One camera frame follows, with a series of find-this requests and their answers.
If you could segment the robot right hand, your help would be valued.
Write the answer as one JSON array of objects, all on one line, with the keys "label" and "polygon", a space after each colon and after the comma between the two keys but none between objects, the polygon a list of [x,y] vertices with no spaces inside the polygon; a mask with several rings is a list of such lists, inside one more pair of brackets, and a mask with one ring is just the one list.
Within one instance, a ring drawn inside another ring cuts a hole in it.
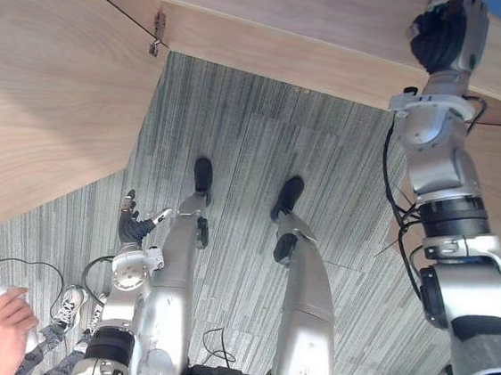
[{"label": "robot right hand", "polygon": [[411,53],[431,75],[472,74],[480,64],[489,15],[483,0],[428,0],[407,30]]}]

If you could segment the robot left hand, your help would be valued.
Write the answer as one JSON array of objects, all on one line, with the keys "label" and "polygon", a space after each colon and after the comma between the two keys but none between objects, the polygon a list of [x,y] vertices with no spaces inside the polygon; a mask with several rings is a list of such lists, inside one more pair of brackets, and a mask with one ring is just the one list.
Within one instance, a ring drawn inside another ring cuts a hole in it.
[{"label": "robot left hand", "polygon": [[121,202],[119,211],[117,227],[119,241],[123,245],[142,246],[143,239],[157,228],[159,223],[166,220],[172,212],[173,208],[164,208],[150,218],[140,220],[139,212],[136,210],[136,191],[129,190]]}]

